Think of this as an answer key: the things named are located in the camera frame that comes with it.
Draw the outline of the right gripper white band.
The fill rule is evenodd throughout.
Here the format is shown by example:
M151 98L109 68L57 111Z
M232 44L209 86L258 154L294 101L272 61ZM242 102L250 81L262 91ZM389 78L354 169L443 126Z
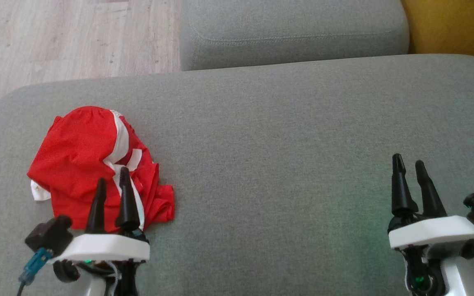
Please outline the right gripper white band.
M435 185L421 160L415 162L425 218L388 233L390 248L403 256L408 292L474 292L474 225L466 218L447 216ZM406 181L401 154L393 154L391 212L404 217L418 212Z

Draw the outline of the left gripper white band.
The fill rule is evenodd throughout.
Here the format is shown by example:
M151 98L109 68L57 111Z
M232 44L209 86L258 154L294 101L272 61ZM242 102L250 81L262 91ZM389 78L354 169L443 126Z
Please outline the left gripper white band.
M120 211L116 227L127 234L140 227L130 172L120 170ZM66 250L50 260L58 279L74 288L136 288L137 269L150 258L146 240L105 234L104 203L107 182L100 178L87 218L85 234L73 238Z

